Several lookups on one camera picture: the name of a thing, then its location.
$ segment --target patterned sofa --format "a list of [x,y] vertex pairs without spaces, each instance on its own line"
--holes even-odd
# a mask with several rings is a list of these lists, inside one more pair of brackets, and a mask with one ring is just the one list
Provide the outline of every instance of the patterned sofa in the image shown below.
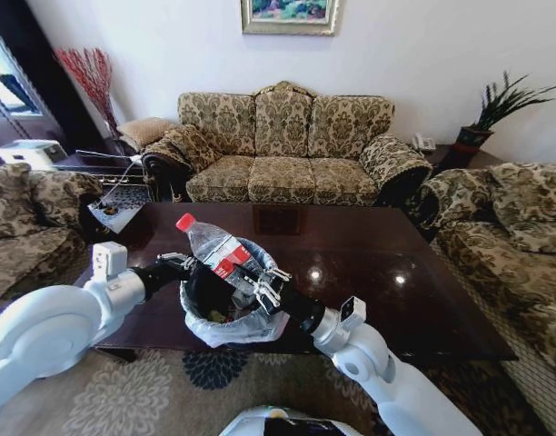
[[556,434],[556,164],[450,170],[424,183],[423,228],[520,360],[505,365]]
[[314,96],[280,82],[255,95],[188,93],[181,125],[144,151],[154,200],[402,204],[431,166],[387,132],[379,96]]
[[86,241],[103,229],[86,206],[101,194],[86,174],[0,166],[0,311],[36,288],[66,283],[77,266],[72,280],[84,270]]

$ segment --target telephone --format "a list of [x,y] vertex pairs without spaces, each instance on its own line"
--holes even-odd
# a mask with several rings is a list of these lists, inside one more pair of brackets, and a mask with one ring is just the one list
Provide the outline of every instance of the telephone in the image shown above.
[[412,138],[412,146],[415,150],[422,152],[434,152],[435,141],[432,138],[424,138],[422,134],[415,134]]

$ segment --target armrest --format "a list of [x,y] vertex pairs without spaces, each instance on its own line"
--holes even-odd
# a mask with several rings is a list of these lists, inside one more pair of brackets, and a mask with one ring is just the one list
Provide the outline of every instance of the armrest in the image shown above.
[[151,201],[190,202],[185,184],[195,173],[194,168],[172,142],[163,138],[149,144],[143,152],[144,181]]
[[377,206],[403,207],[430,176],[432,166],[409,145],[391,134],[380,134],[359,157],[378,189]]
[[103,186],[93,176],[69,171],[32,171],[29,183],[32,202],[46,224],[70,227],[84,234],[97,232],[100,224],[86,206],[100,198]]
[[452,221],[492,221],[490,173],[447,170],[422,185],[415,203],[424,229]]

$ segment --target red decorative branches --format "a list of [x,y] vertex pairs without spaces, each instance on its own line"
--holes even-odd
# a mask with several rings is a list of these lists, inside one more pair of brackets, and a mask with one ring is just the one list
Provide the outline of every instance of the red decorative branches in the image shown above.
[[112,136],[118,137],[110,97],[113,68],[108,54],[99,48],[85,48],[82,53],[74,48],[57,49],[55,54],[88,94],[94,107],[106,120]]

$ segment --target throw pillow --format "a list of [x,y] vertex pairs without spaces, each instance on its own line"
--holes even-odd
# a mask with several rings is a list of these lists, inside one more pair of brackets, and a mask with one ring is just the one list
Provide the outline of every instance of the throw pillow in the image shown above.
[[556,253],[556,163],[490,168],[493,209],[520,250]]
[[121,139],[140,152],[146,145],[159,141],[165,132],[176,126],[163,118],[151,117],[135,120],[116,127],[123,136]]
[[30,197],[29,172],[27,163],[0,166],[0,238],[43,230]]
[[210,147],[197,128],[184,124],[168,131],[165,136],[189,161],[196,173],[200,173],[209,165],[222,157],[222,154]]

